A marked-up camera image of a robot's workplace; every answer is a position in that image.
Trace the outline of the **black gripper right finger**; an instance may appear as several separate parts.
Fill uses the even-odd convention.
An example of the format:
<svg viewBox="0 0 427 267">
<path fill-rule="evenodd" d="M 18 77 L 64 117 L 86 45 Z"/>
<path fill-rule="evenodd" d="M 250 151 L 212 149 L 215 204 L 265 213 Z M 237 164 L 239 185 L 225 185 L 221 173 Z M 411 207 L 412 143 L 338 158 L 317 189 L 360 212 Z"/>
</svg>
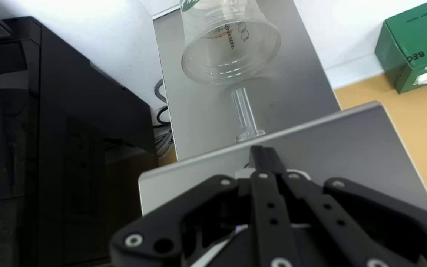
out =
<svg viewBox="0 0 427 267">
<path fill-rule="evenodd" d="M 292 222 L 305 222 L 332 267 L 399 267 L 399 256 L 379 246 L 331 195 L 301 173 L 288 171 L 270 149 L 273 173 Z"/>
</svg>

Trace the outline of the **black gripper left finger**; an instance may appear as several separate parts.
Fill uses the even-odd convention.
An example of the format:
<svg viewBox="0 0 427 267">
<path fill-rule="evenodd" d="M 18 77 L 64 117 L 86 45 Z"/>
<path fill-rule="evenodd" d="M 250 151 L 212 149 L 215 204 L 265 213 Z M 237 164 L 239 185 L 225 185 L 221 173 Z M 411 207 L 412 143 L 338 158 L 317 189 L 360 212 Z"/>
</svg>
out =
<svg viewBox="0 0 427 267">
<path fill-rule="evenodd" d="M 288 207 L 279 189 L 286 173 L 277 152 L 268 146 L 250 148 L 252 229 L 259 267 L 298 267 L 298 250 Z"/>
</svg>

